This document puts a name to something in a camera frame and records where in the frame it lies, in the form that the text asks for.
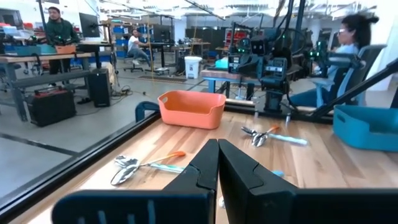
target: woman with glasses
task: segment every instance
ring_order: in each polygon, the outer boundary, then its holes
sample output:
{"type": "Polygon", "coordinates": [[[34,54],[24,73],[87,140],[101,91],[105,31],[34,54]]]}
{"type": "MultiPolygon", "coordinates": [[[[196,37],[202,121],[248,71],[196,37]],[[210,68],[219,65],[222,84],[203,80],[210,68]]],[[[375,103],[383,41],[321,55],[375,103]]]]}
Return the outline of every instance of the woman with glasses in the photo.
{"type": "MultiPolygon", "coordinates": [[[[358,54],[362,47],[370,45],[372,36],[371,24],[375,24],[378,21],[378,17],[366,18],[366,16],[360,14],[346,16],[341,21],[338,33],[338,41],[341,46],[335,52],[341,54],[358,54]]],[[[334,80],[338,69],[337,66],[332,65],[328,69],[328,79],[334,80]]],[[[319,70],[319,68],[315,65],[314,70],[319,70]]],[[[328,102],[329,90],[330,86],[322,90],[322,97],[325,103],[328,102]]],[[[291,96],[290,99],[297,106],[317,107],[317,91],[315,88],[291,96]]]]}

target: ceiling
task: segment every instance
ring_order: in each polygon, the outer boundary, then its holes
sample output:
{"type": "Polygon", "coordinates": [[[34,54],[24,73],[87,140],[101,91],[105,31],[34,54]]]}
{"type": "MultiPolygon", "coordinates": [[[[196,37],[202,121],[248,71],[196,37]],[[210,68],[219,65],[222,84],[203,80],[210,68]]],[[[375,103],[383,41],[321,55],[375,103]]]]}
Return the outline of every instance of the ceiling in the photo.
{"type": "MultiPolygon", "coordinates": [[[[279,0],[189,0],[220,17],[253,16],[265,14],[274,16],[279,0]]],[[[139,17],[148,14],[170,15],[175,18],[189,15],[210,15],[208,12],[195,7],[185,0],[101,0],[101,12],[109,16],[139,17]]],[[[284,16],[287,12],[289,0],[280,12],[284,16]]],[[[294,1],[293,15],[297,14],[300,1],[294,1]]],[[[307,0],[305,5],[306,17],[339,18],[355,12],[369,12],[376,8],[375,1],[362,0],[307,0]]]]}

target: hair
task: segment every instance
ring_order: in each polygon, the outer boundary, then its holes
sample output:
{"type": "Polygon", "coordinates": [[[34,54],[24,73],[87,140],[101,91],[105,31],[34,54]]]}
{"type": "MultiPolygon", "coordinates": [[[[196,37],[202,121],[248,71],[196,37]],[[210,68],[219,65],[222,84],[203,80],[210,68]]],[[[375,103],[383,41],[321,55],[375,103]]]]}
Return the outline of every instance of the hair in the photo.
{"type": "Polygon", "coordinates": [[[346,16],[341,23],[344,24],[349,31],[355,31],[354,40],[361,49],[371,44],[371,24],[375,24],[378,21],[378,17],[366,18],[364,15],[354,14],[346,16]]]}
{"type": "Polygon", "coordinates": [[[55,11],[57,11],[59,14],[61,14],[61,11],[60,11],[59,8],[57,8],[57,7],[51,6],[51,7],[49,7],[49,10],[50,10],[50,9],[55,10],[55,11]]]}

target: gray floor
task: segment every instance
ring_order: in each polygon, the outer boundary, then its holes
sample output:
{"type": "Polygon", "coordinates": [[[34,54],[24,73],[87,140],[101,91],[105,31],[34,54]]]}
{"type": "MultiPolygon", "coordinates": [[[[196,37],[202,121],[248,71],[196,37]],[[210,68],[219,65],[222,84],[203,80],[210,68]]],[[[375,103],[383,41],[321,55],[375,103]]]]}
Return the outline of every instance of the gray floor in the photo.
{"type": "MultiPolygon", "coordinates": [[[[167,56],[166,62],[172,62],[171,55],[167,56]]],[[[0,133],[73,152],[81,152],[125,125],[134,122],[134,110],[138,103],[142,101],[156,102],[158,96],[169,90],[204,91],[207,87],[207,83],[202,82],[201,78],[187,80],[185,83],[162,83],[138,79],[145,74],[124,72],[123,67],[128,66],[128,64],[118,62],[119,82],[121,87],[127,85],[134,93],[122,100],[113,100],[111,107],[99,110],[94,108],[91,103],[77,105],[78,116],[44,128],[38,128],[30,123],[22,123],[14,108],[0,106],[2,113],[0,115],[0,133]]],[[[75,83],[82,83],[82,80],[77,80],[75,83]]],[[[391,91],[367,93],[368,105],[389,107],[395,93],[394,87],[396,89],[396,86],[392,86],[391,91]]],[[[313,88],[313,84],[307,80],[299,80],[291,84],[291,88],[293,94],[297,94],[313,88]]],[[[234,98],[234,93],[237,92],[238,90],[233,88],[231,98],[234,98]]],[[[86,91],[83,90],[76,92],[76,96],[86,95],[86,91]]],[[[264,93],[261,91],[255,93],[255,96],[263,95],[264,93]]],[[[1,93],[0,97],[9,98],[9,95],[1,93]]],[[[28,181],[68,158],[69,156],[65,154],[0,138],[0,168],[2,170],[0,179],[3,183],[7,183],[0,187],[0,197],[28,183],[28,181]]]]}

